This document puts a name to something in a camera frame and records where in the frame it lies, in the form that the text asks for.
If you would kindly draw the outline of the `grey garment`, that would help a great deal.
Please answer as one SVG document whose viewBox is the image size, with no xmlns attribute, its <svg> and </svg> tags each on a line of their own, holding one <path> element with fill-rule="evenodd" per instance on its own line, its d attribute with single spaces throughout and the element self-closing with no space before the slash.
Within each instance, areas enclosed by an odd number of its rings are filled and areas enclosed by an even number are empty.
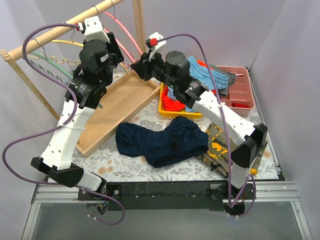
<svg viewBox="0 0 320 240">
<path fill-rule="evenodd" d="M 216 72 L 224 75 L 225 77 L 227 77 L 227 79 L 228 79 L 227 87 L 218 89 L 220 97 L 227 97 L 227 95 L 229 93 L 229 87 L 235 83 L 237 76 L 235 74 L 231 73 L 231 72 L 223 71 L 219 67 L 217 67 L 217 66 L 215 66 L 213 64 L 210 64 L 209 66 L 214 71 L 216 71 Z"/>
</svg>

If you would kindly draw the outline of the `camouflage shorts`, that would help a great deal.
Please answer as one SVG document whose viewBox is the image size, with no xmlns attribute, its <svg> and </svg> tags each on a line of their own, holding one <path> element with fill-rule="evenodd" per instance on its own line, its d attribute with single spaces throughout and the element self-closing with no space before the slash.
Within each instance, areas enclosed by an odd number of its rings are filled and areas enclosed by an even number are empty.
<svg viewBox="0 0 320 240">
<path fill-rule="evenodd" d="M 228 149 L 224 131 L 215 123 L 211 123 L 205 131 L 208 135 L 208 151 L 197 156 L 198 159 L 216 170 L 225 179 L 228 177 Z"/>
</svg>

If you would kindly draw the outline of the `orange shorts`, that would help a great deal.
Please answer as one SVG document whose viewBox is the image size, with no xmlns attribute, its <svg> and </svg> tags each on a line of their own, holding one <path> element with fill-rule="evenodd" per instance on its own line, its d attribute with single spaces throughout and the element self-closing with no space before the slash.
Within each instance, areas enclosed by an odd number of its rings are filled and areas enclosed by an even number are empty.
<svg viewBox="0 0 320 240">
<path fill-rule="evenodd" d="M 201 60 L 196 60 L 198 62 L 199 65 L 207 67 L 207 64 Z M 179 112 L 182 110 L 185 110 L 186 112 L 191 112 L 194 113 L 195 111 L 192 110 L 191 108 L 188 108 L 185 104 L 177 101 L 171 101 L 169 99 L 164 99 L 162 100 L 162 104 L 163 104 L 163 108 L 165 111 L 173 111 L 173 112 Z"/>
</svg>

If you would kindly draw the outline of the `green wavy hanger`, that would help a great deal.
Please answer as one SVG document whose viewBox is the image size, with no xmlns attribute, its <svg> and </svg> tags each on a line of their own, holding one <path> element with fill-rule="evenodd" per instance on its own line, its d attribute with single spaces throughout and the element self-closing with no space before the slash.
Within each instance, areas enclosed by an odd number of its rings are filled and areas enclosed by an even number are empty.
<svg viewBox="0 0 320 240">
<path fill-rule="evenodd" d="M 50 60 L 49 58 L 47 58 L 46 56 L 34 51 L 31 53 L 30 56 L 28 55 L 28 58 L 38 58 L 38 59 L 42 59 L 43 61 L 46 61 L 48 64 L 50 64 L 51 66 L 53 66 L 54 68 L 56 68 L 59 72 L 61 72 L 63 75 L 65 75 L 69 80 L 67 82 L 64 82 L 60 77 L 58 77 L 57 75 L 54 77 L 55 79 L 59 80 L 61 83 L 65 84 L 66 86 L 69 85 L 69 83 L 71 82 L 71 80 L 73 79 L 73 77 L 65 70 L 63 69 L 61 66 L 59 66 L 58 63 L 54 63 L 52 60 Z"/>
</svg>

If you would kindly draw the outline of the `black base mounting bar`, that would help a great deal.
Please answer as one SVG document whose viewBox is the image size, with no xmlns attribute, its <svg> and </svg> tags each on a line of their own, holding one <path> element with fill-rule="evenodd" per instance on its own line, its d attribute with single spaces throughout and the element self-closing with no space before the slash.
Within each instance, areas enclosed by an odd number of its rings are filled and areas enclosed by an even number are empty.
<svg viewBox="0 0 320 240">
<path fill-rule="evenodd" d="M 106 194 L 125 210 L 223 211 L 223 204 L 228 203 L 227 186 L 225 180 L 110 182 Z"/>
</svg>

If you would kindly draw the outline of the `pink divided tray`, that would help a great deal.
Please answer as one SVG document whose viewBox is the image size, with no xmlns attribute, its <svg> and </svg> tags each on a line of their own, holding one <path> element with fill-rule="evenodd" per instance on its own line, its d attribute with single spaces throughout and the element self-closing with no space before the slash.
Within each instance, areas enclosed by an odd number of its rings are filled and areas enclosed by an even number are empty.
<svg viewBox="0 0 320 240">
<path fill-rule="evenodd" d="M 218 65 L 217 67 L 222 71 L 237 75 L 235 83 L 229 87 L 227 97 L 220 97 L 220 100 L 238 115 L 243 117 L 247 116 L 250 111 L 255 108 L 255 100 L 248 69 L 242 66 Z M 232 102 L 247 103 L 251 108 L 232 107 Z"/>
</svg>

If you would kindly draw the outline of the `yellow plastic bin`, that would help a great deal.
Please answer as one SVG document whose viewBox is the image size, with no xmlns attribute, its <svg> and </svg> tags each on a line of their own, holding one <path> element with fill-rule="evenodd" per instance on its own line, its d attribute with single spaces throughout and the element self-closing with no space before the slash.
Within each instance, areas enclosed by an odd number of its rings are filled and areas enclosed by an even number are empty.
<svg viewBox="0 0 320 240">
<path fill-rule="evenodd" d="M 167 118 L 175 118 L 177 116 L 183 116 L 189 119 L 200 119 L 203 115 L 198 112 L 186 112 L 184 109 L 181 111 L 166 111 L 163 107 L 163 101 L 162 101 L 162 93 L 164 91 L 165 87 L 164 84 L 161 83 L 160 85 L 160 93 L 159 93 L 159 104 L 158 104 L 158 112 L 161 116 L 167 117 Z"/>
</svg>

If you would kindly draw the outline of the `light blue shorts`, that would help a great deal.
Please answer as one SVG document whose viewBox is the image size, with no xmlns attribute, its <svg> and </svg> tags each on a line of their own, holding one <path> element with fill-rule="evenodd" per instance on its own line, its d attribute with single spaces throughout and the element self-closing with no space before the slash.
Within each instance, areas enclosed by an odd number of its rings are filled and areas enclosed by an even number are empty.
<svg viewBox="0 0 320 240">
<path fill-rule="evenodd" d="M 206 66 L 201 66 L 198 64 L 197 60 L 190 56 L 187 58 L 187 60 L 190 63 L 189 67 L 189 75 L 203 84 L 205 84 L 210 90 L 214 90 L 214 85 L 210 77 L 210 73 L 208 71 L 208 68 Z M 228 77 L 223 75 L 222 73 L 219 73 L 218 71 L 215 71 L 213 69 L 210 70 L 213 79 L 215 81 L 215 85 L 218 90 L 226 88 L 228 86 L 229 80 Z M 162 92 L 161 99 L 162 100 L 170 100 L 170 101 L 177 101 L 176 97 L 173 94 L 172 88 L 165 88 L 166 91 Z"/>
</svg>

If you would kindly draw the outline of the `navy blue shorts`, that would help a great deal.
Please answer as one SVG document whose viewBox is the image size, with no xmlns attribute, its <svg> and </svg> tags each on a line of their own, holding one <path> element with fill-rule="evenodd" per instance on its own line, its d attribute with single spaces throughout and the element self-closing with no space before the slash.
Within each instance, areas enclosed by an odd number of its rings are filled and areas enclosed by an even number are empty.
<svg viewBox="0 0 320 240">
<path fill-rule="evenodd" d="M 209 137 L 190 119 L 177 116 L 161 131 L 121 123 L 115 134 L 117 150 L 128 157 L 144 156 L 154 168 L 180 163 L 207 152 Z"/>
</svg>

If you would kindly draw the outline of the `pink wavy hanger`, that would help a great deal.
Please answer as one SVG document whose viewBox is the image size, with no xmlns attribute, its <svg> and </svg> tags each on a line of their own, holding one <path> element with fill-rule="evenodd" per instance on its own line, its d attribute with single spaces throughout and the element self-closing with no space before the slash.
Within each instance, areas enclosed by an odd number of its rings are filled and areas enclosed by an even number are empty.
<svg viewBox="0 0 320 240">
<path fill-rule="evenodd" d="M 105 15 L 107 15 L 108 17 L 110 17 L 112 20 L 114 20 L 122 28 L 122 30 L 126 33 L 126 35 L 129 37 L 129 39 L 131 40 L 131 42 L 133 43 L 133 45 L 137 49 L 137 51 L 142 55 L 143 52 L 141 51 L 141 48 L 138 46 L 136 40 L 133 38 L 131 33 L 128 31 L 128 29 L 112 14 L 110 14 L 110 13 L 108 13 L 106 11 L 104 11 L 103 13 Z"/>
<path fill-rule="evenodd" d="M 135 63 L 137 60 L 139 60 L 138 58 L 135 59 L 134 54 L 132 52 L 129 52 L 127 50 L 127 48 L 117 38 L 115 40 L 116 40 L 121 52 L 127 56 L 127 58 L 130 60 L 131 63 Z"/>
</svg>

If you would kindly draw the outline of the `pink wavy hanger rear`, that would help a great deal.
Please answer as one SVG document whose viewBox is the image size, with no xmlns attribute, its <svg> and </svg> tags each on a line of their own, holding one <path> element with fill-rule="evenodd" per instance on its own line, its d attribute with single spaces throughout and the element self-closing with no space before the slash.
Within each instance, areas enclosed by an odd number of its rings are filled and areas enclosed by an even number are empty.
<svg viewBox="0 0 320 240">
<path fill-rule="evenodd" d="M 112 14 L 110 14 L 110 13 L 108 13 L 106 11 L 104 11 L 103 13 L 105 15 L 107 15 L 108 17 L 110 17 L 112 20 L 114 20 L 122 28 L 122 30 L 126 33 L 126 35 L 129 37 L 129 39 L 131 40 L 131 42 L 133 43 L 133 45 L 137 49 L 137 51 L 142 55 L 143 52 L 141 51 L 141 48 L 138 46 L 136 40 L 133 38 L 131 33 L 128 31 L 128 29 Z"/>
</svg>

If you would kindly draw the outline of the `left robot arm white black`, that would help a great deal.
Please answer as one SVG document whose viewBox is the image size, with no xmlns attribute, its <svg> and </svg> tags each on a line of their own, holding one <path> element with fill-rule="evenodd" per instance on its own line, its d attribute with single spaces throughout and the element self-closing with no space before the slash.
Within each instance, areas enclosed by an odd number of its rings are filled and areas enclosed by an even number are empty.
<svg viewBox="0 0 320 240">
<path fill-rule="evenodd" d="M 106 181 L 98 175 L 77 166 L 72 155 L 85 125 L 97 109 L 107 86 L 113 82 L 113 70 L 124 61 L 124 56 L 112 32 L 108 40 L 86 37 L 79 53 L 80 64 L 73 72 L 69 92 L 65 94 L 58 129 L 39 157 L 33 157 L 31 166 L 66 187 L 89 189 L 95 200 L 106 196 Z"/>
</svg>

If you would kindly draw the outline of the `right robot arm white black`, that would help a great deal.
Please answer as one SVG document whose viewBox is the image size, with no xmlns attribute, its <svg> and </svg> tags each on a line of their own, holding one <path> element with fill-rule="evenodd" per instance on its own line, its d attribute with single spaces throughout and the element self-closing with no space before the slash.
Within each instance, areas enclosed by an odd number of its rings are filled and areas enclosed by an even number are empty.
<svg viewBox="0 0 320 240">
<path fill-rule="evenodd" d="M 222 128 L 226 140 L 232 140 L 235 149 L 229 149 L 232 161 L 226 186 L 227 195 L 237 199 L 245 192 L 244 185 L 255 159 L 266 144 L 268 128 L 263 123 L 254 124 L 231 110 L 199 79 L 193 77 L 190 62 L 180 51 L 170 51 L 165 58 L 160 53 L 145 52 L 140 60 L 130 65 L 144 81 L 151 78 L 173 89 L 175 98 L 190 109 L 207 117 Z"/>
</svg>

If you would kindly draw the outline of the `wooden clothes rack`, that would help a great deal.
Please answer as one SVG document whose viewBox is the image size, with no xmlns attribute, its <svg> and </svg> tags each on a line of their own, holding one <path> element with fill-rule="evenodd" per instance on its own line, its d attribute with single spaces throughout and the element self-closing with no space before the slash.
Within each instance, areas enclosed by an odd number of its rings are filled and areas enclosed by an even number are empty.
<svg viewBox="0 0 320 240">
<path fill-rule="evenodd" d="M 67 23 L 74 24 L 82 22 L 85 18 L 97 16 L 122 1 L 123 0 L 104 0 L 96 6 L 69 19 Z M 138 49 L 138 47 L 140 47 L 141 50 L 145 51 L 146 47 L 143 46 L 143 38 L 145 38 L 143 0 L 132 0 L 132 7 L 138 42 L 136 48 Z M 56 27 L 53 30 L 40 35 L 39 41 L 43 43 L 43 45 L 48 44 L 68 31 L 70 31 L 70 29 L 67 27 Z M 22 45 L 9 52 L 2 49 L 0 50 L 0 55 L 19 75 L 54 118 L 58 120 L 58 113 L 16 63 L 17 60 L 23 57 Z M 77 149 L 85 157 L 89 157 L 106 142 L 116 132 L 116 129 L 121 122 L 132 119 L 160 93 L 160 85 L 153 80 L 150 80 L 147 83 L 142 82 L 143 81 L 136 73 L 130 71 L 108 87 L 106 95 L 101 99 L 101 102 L 104 105 L 103 109 L 97 109 L 94 112 L 85 125 L 86 130 L 81 134 L 80 140 L 76 145 Z"/>
</svg>

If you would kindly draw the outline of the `yellow wavy hanger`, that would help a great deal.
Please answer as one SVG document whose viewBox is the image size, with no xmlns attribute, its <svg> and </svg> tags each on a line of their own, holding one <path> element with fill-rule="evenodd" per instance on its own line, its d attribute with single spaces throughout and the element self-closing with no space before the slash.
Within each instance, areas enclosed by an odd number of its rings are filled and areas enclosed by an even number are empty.
<svg viewBox="0 0 320 240">
<path fill-rule="evenodd" d="M 71 40 L 52 40 L 50 44 L 58 45 L 59 50 L 62 50 L 62 57 L 57 57 L 54 54 L 46 54 L 45 51 L 43 53 L 39 53 L 37 51 L 33 51 L 29 53 L 27 56 L 33 59 L 44 59 L 45 61 L 52 63 L 55 62 L 60 65 L 69 65 L 72 67 L 78 66 L 81 61 L 79 57 L 76 56 L 78 50 L 81 50 L 83 47 L 82 43 L 71 41 Z"/>
</svg>

